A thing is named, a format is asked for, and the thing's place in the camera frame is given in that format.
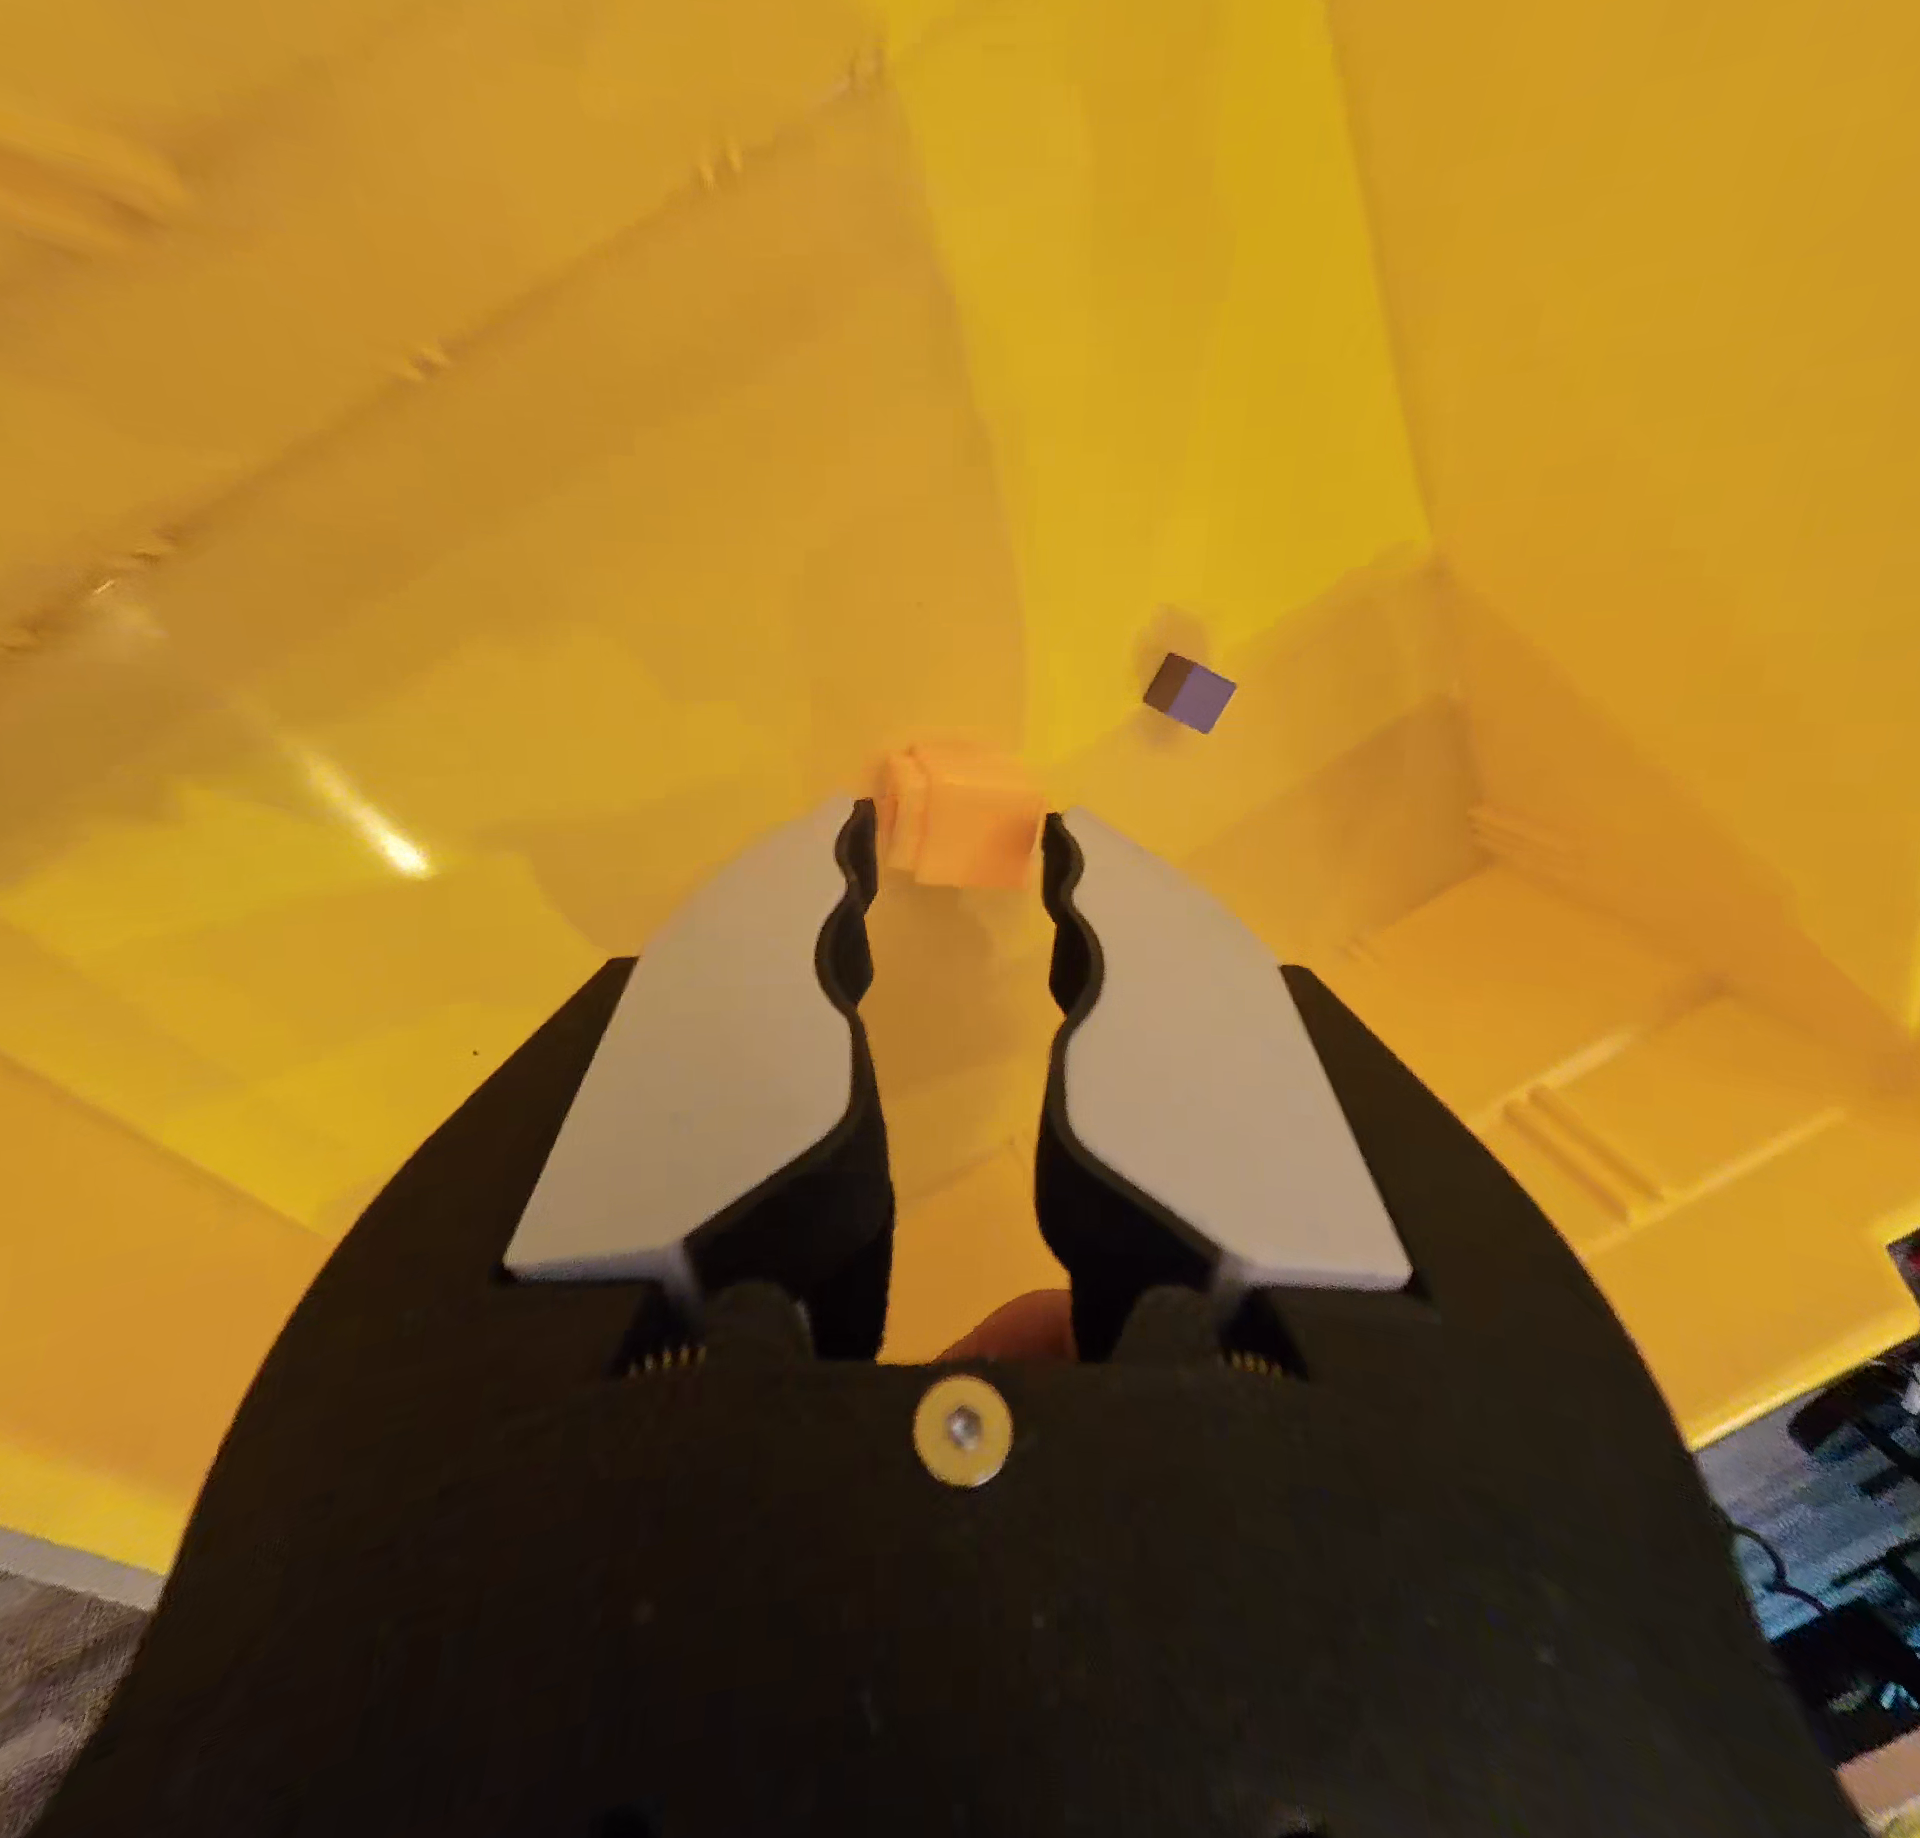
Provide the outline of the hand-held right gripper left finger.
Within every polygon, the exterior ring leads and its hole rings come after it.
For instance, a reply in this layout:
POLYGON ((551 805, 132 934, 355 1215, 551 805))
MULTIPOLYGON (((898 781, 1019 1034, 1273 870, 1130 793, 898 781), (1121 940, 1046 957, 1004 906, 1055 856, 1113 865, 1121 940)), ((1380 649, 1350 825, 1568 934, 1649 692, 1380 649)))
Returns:
POLYGON ((778 1288, 816 1354, 882 1344, 898 1198, 858 1004, 876 803, 828 798, 742 850, 642 948, 504 1268, 642 1281, 686 1323, 778 1288))

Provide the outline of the yellow plastic bin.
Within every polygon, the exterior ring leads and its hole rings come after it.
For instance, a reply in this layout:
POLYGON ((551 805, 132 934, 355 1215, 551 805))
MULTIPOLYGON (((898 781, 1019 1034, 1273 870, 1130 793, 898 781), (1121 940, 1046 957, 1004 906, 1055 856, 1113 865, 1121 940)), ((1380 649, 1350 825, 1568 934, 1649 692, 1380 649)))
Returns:
POLYGON ((144 1599, 417 1142, 925 740, 1691 1443, 1905 1342, 1916 0, 5 0, 5 1565, 144 1599))

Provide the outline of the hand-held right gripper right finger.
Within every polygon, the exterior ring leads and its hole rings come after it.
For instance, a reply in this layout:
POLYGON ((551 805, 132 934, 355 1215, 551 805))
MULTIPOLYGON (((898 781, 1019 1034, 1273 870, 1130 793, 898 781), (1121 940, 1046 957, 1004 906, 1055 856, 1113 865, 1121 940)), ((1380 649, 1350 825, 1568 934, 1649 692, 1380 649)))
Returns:
POLYGON ((1410 1257, 1283 965, 1085 807, 1044 820, 1050 1044, 1034 1163, 1085 1363, 1153 1293, 1217 1333, 1263 1293, 1400 1294, 1410 1257))

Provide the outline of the small purple cube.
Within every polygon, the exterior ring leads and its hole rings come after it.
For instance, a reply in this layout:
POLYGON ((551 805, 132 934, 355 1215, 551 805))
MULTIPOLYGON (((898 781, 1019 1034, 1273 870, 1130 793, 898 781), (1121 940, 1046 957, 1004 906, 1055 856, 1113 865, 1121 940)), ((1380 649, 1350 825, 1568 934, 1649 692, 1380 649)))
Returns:
POLYGON ((1177 652, 1165 652, 1151 675, 1141 705, 1164 720, 1209 738, 1236 697, 1236 682, 1177 652))

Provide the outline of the orange block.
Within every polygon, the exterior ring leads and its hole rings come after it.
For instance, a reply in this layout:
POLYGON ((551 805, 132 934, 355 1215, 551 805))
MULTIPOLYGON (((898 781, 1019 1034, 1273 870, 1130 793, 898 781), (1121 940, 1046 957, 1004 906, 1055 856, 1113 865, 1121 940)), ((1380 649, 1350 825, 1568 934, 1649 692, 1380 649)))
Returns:
POLYGON ((876 762, 879 865, 935 890, 1019 890, 1048 805, 1019 761, 969 740, 925 740, 876 762))

